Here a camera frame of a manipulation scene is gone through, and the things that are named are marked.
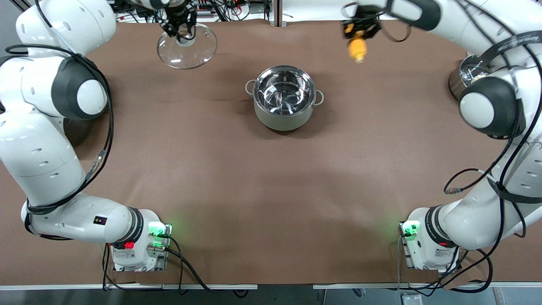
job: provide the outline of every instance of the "brown leather mat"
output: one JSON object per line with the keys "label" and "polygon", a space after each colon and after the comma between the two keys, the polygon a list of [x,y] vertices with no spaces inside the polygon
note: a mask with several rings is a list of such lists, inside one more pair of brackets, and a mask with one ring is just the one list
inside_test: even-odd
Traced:
{"label": "brown leather mat", "polygon": [[[385,25],[404,33],[397,22]],[[338,22],[209,26],[217,54],[190,71],[158,59],[155,24],[119,24],[90,55],[113,87],[115,138],[86,190],[172,223],[208,283],[394,282],[398,221],[460,198],[444,195],[444,183],[463,168],[485,168],[504,145],[461,120],[447,79],[465,52],[439,37],[415,30],[392,43],[378,35],[356,65]],[[275,65],[302,68],[326,97],[289,133],[263,126],[243,89]],[[85,167],[106,123],[77,149]],[[24,194],[3,167],[0,179],[0,283],[100,283],[98,245],[28,234],[19,217]],[[502,242],[494,280],[542,279],[541,232],[537,223],[526,239]],[[119,280],[176,283],[177,265],[172,258],[166,272]],[[405,281],[436,278],[403,270]],[[484,267],[469,279],[485,276]]]}

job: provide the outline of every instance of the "gray floor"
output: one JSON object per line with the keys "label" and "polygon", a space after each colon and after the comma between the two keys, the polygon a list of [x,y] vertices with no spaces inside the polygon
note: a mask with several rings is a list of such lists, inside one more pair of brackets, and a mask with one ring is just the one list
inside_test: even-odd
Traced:
{"label": "gray floor", "polygon": [[[401,305],[404,291],[367,289],[366,295],[358,298],[350,289],[330,289],[326,293],[326,305],[371,304]],[[506,305],[542,304],[540,288],[503,288]],[[0,291],[2,305],[322,305],[323,290],[314,290],[311,285],[260,285],[239,300],[231,291],[220,294],[205,291],[189,291],[178,295],[176,291],[110,291],[101,290],[42,290],[42,291]],[[440,290],[432,297],[423,297],[425,305],[496,305],[492,289],[478,294],[461,294]]]}

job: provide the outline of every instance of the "small black sticker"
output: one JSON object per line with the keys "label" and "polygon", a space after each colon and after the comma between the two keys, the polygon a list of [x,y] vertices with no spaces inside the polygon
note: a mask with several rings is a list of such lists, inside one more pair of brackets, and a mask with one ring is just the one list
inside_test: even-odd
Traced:
{"label": "small black sticker", "polygon": [[107,218],[96,216],[94,217],[94,224],[105,226],[105,222],[107,221]]}

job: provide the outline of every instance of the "brown table surface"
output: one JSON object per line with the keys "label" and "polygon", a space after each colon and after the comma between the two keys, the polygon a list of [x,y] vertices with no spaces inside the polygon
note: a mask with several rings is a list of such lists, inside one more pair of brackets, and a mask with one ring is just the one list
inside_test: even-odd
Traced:
{"label": "brown table surface", "polygon": [[[465,52],[439,37],[414,30],[392,43],[377,35],[356,65],[338,22],[209,26],[217,54],[190,71],[158,59],[156,24],[119,24],[91,53],[112,85],[115,138],[106,168],[85,191],[172,223],[207,283],[394,282],[398,221],[457,200],[442,193],[448,178],[485,168],[504,145],[461,120],[447,79]],[[386,26],[404,33],[398,22]],[[326,96],[293,132],[263,126],[243,89],[275,65],[302,68]],[[77,148],[85,167],[106,123],[96,122]],[[24,194],[3,167],[0,179],[0,284],[100,283],[99,246],[27,233]],[[527,238],[502,242],[492,256],[495,281],[542,279],[541,232],[537,223]],[[168,271],[119,280],[175,283],[177,265],[172,257]],[[469,277],[484,279],[484,269]],[[403,276],[436,278],[404,268]]]}

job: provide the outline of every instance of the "white joint cap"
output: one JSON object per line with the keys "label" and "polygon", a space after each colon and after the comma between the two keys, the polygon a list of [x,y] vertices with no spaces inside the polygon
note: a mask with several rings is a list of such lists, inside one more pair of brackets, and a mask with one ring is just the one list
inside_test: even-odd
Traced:
{"label": "white joint cap", "polygon": [[459,111],[465,122],[478,129],[491,125],[495,117],[491,101],[478,92],[466,94],[459,103]]}
{"label": "white joint cap", "polygon": [[95,79],[85,81],[77,90],[79,108],[89,115],[95,115],[104,110],[107,96],[102,85]]}

